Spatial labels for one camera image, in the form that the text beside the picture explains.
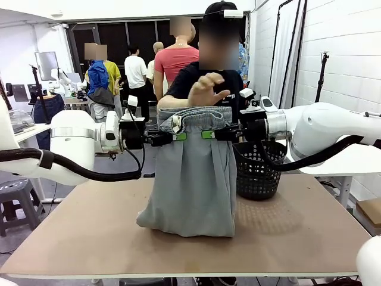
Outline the person's right hand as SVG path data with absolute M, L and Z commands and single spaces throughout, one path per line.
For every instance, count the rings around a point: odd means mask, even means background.
M 214 106 L 226 98 L 230 95 L 229 90 L 222 90 L 219 93 L 214 92 L 214 87 L 221 83 L 224 83 L 224 79 L 218 73 L 207 73 L 205 76 L 201 76 L 190 89 L 188 106 Z

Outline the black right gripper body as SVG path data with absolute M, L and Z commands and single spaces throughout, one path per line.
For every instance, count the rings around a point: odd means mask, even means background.
M 264 110 L 248 112 L 242 110 L 240 123 L 243 126 L 243 136 L 249 142 L 267 139 L 267 115 Z

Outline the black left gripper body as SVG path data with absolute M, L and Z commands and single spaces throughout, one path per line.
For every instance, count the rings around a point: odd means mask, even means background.
M 144 121 L 119 121 L 119 141 L 122 149 L 142 149 L 148 143 Z

